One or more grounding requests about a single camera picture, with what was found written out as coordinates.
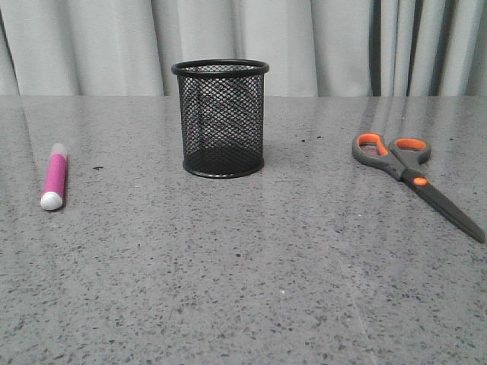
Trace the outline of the grey orange scissors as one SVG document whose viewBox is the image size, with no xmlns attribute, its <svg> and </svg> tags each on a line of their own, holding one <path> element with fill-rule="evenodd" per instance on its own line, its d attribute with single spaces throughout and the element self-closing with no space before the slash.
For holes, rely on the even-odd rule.
<svg viewBox="0 0 487 365">
<path fill-rule="evenodd" d="M 354 138 L 352 155 L 358 162 L 383 170 L 395 180 L 405 183 L 457 228 L 479 243 L 486 242 L 485 231 L 437 190 L 422 172 L 422 164 L 431 156 L 428 142 L 417 138 L 396 138 L 386 144 L 382 135 L 368 132 Z"/>
</svg>

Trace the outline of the grey curtain backdrop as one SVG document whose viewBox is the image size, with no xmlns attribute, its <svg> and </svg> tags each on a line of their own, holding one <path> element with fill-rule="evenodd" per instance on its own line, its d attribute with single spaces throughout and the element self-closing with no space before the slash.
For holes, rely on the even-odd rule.
<svg viewBox="0 0 487 365">
<path fill-rule="evenodd" d="M 271 96 L 483 96 L 486 3 L 1 3 L 5 96 L 172 95 L 197 59 L 267 62 Z"/>
</svg>

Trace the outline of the black mesh pen holder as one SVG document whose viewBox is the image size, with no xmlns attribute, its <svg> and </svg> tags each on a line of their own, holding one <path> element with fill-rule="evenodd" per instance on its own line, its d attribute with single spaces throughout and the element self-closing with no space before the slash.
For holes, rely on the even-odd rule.
<svg viewBox="0 0 487 365">
<path fill-rule="evenodd" d="M 178 82 L 184 170 L 215 179 L 261 170 L 269 65 L 206 59 L 177 63 L 171 71 Z"/>
</svg>

